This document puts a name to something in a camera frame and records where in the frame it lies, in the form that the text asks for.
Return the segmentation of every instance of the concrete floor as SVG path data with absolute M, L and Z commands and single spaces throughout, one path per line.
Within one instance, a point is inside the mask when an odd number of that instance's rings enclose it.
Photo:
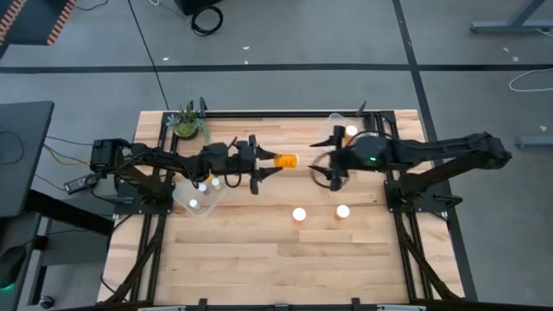
M 172 1 L 161 1 L 174 7 Z M 553 63 L 553 38 L 538 33 L 471 35 L 468 30 L 471 21 L 507 19 L 523 2 L 401 4 L 419 64 Z M 225 0 L 219 6 L 225 14 L 223 28 L 205 38 L 193 35 L 187 20 L 173 12 L 147 0 L 132 3 L 157 65 L 407 63 L 388 0 Z M 539 17 L 553 19 L 553 2 L 537 12 Z M 210 22 L 210 16 L 202 19 Z M 125 1 L 110 1 L 90 12 L 76 10 L 53 47 L 10 46 L 0 60 L 0 67 L 149 65 Z M 439 138 L 485 130 L 513 153 L 500 171 L 474 171 L 451 182 L 454 194 L 465 200 L 457 211 L 478 298 L 553 306 L 553 194 L 548 187 L 553 149 L 519 151 L 512 145 L 517 136 L 553 130 L 553 92 L 511 92 L 507 84 L 518 74 L 421 73 Z M 401 71 L 161 73 L 160 80 L 170 108 L 199 96 L 210 109 L 357 108 L 364 100 L 371 109 L 419 108 L 411 75 Z M 521 82 L 524 87 L 552 85 L 553 73 Z M 54 101 L 49 135 L 82 142 L 131 139 L 139 111 L 165 108 L 153 73 L 0 74 L 0 93 L 2 103 Z M 549 130 L 543 133 L 540 125 Z M 86 147 L 48 143 L 69 156 L 90 155 Z M 57 185 L 86 172 L 85 167 L 60 167 L 49 154 L 42 155 L 37 170 Z M 33 188 L 67 197 L 40 180 Z M 99 192 L 112 193 L 111 184 L 104 182 Z M 90 305 L 102 266 L 95 262 L 51 269 L 43 293 L 56 298 L 55 308 Z M 72 292 L 64 292 L 61 284 L 71 284 Z

